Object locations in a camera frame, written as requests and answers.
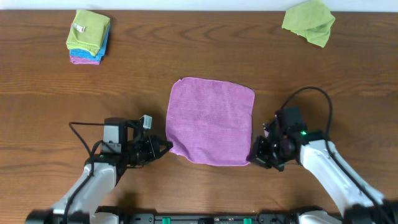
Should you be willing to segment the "purple microfiber cloth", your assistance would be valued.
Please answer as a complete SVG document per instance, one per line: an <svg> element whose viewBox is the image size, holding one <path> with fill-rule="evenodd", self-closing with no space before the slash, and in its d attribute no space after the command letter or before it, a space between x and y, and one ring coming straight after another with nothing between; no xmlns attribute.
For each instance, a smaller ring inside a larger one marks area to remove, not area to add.
<svg viewBox="0 0 398 224"><path fill-rule="evenodd" d="M165 132L171 152L195 164L246 166L255 92L233 82L186 77L174 83Z"/></svg>

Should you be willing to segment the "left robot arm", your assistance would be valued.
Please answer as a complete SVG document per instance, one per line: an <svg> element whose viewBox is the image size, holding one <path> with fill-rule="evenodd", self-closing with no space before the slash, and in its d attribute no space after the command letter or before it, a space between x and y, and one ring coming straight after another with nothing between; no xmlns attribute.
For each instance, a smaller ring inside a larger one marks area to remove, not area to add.
<svg viewBox="0 0 398 224"><path fill-rule="evenodd" d="M86 161L83 173L73 187L46 210L31 211L26 223L130 223L131 218L116 207L100 203L118 184L128 169L139 169L160 159L173 143L156 135L118 145L98 141Z"/></svg>

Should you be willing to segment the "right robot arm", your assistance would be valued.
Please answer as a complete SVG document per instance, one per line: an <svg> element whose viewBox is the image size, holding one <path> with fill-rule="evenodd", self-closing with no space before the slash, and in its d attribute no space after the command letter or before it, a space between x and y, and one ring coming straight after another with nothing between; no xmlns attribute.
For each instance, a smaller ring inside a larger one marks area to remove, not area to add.
<svg viewBox="0 0 398 224"><path fill-rule="evenodd" d="M289 161L308 170L332 198L340 223L397 223L397 202L387 200L340 156L321 131L258 136L249 161L282 172Z"/></svg>

